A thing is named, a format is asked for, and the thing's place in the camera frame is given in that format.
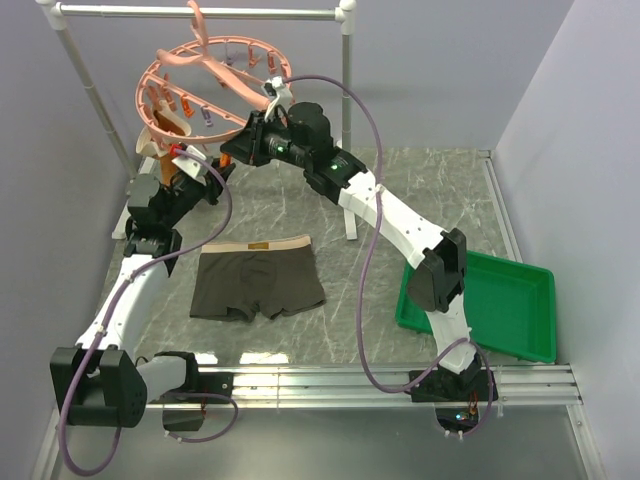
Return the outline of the dark brown boxer underwear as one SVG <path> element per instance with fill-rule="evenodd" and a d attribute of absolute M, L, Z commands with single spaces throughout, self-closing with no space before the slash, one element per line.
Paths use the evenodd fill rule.
<path fill-rule="evenodd" d="M 256 242 L 211 242 L 201 248 L 189 315 L 251 322 L 324 305 L 308 234 Z"/>

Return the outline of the pink round clip hanger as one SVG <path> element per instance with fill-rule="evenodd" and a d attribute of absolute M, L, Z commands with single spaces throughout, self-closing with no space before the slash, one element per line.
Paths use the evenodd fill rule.
<path fill-rule="evenodd" d="M 176 47 L 171 50 L 159 49 L 156 52 L 156 59 L 150 64 L 153 65 L 157 60 L 163 60 L 161 66 L 155 63 L 156 78 L 168 80 L 170 84 L 176 85 L 181 90 L 203 99 L 205 102 L 213 104 L 227 112 L 237 115 L 246 123 L 246 116 L 252 110 L 264 110 L 268 106 L 269 99 L 262 90 L 262 85 L 268 79 L 274 76 L 287 77 L 293 73 L 292 66 L 287 57 L 291 74 L 283 74 L 278 56 L 267 57 L 267 54 L 261 48 L 247 47 L 245 44 L 236 44 L 228 42 L 226 44 L 212 43 L 206 46 L 206 56 L 208 60 L 220 61 L 227 66 L 235 67 L 237 70 L 245 71 L 250 75 L 257 77 L 261 84 L 248 84 L 249 91 L 252 90 L 262 95 L 263 106 L 254 107 L 237 95 L 233 90 L 221 85 L 209 69 L 205 69 L 200 65 L 184 62 L 186 58 L 194 56 L 196 52 L 202 52 L 201 45 L 192 45 L 187 51 L 176 52 Z M 202 106 L 189 102 L 184 97 L 171 90 L 162 88 L 153 80 L 141 82 L 142 76 L 149 67 L 141 75 L 135 92 L 134 103 L 136 111 L 143 123 L 142 129 L 147 126 L 152 132 L 160 137 L 159 142 L 166 145 L 166 148 L 172 143 L 185 142 L 196 145 L 206 146 L 208 144 L 219 143 L 237 133 L 244 125 L 237 125 L 233 122 L 222 120 L 217 115 L 209 112 Z M 192 133 L 190 136 L 174 135 L 160 128 L 153 115 L 154 108 L 159 107 L 159 101 L 166 100 L 171 110 L 187 121 L 191 126 Z"/>

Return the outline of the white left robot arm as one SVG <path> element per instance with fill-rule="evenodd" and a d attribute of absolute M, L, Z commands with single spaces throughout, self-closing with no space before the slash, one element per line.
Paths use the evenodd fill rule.
<path fill-rule="evenodd" d="M 133 355 L 150 308 L 173 273 L 182 237 L 176 224 L 201 200 L 217 203 L 235 166 L 216 166 L 202 181 L 185 172 L 168 185 L 152 174 L 133 182 L 119 276 L 90 327 L 72 347 L 59 347 L 50 371 L 66 425 L 133 428 L 147 403 L 170 393 L 180 402 L 202 388 L 188 352 L 161 352 L 141 366 Z"/>

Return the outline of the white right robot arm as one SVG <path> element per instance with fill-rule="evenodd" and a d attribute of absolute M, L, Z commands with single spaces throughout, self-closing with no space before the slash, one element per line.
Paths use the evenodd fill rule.
<path fill-rule="evenodd" d="M 260 167 L 273 160 L 299 167 L 307 184 L 332 203 L 375 228 L 407 260 L 414 273 L 406 291 L 426 314 L 437 363 L 412 380 L 426 400 L 455 402 L 493 393 L 493 376 L 473 343 L 464 308 L 467 242 L 457 228 L 435 225 L 379 183 L 353 154 L 340 148 L 316 103 L 302 102 L 275 119 L 250 114 L 245 127 L 220 146 L 222 154 Z"/>

